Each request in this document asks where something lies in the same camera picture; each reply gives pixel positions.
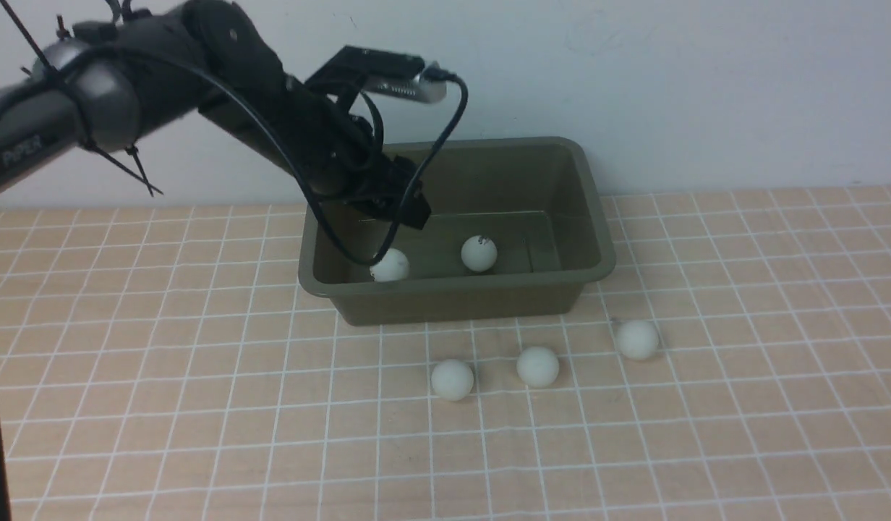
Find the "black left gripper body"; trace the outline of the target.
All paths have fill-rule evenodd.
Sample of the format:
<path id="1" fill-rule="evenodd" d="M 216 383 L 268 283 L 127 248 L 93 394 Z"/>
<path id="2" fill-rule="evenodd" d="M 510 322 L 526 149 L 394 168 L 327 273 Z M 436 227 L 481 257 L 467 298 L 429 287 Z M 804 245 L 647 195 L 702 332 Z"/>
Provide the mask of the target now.
<path id="1" fill-rule="evenodd" d="M 289 75 L 273 115 L 294 171 L 317 201 L 393 221 L 415 167 L 385 155 L 385 122 L 367 93 L 347 108 Z"/>

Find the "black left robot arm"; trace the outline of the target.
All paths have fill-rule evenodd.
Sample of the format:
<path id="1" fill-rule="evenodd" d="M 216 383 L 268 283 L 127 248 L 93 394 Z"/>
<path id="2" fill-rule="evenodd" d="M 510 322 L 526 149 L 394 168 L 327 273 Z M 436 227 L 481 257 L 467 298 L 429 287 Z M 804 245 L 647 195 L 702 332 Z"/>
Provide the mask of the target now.
<path id="1" fill-rule="evenodd" d="M 296 179 L 310 205 L 425 227 L 419 167 L 383 151 L 378 109 L 357 96 L 435 103 L 422 57 L 344 46 L 307 80 L 286 73 L 238 4 L 187 1 L 162 14 L 59 27 L 28 76 L 0 88 L 0 192 L 75 146 L 111 158 L 192 111 Z"/>

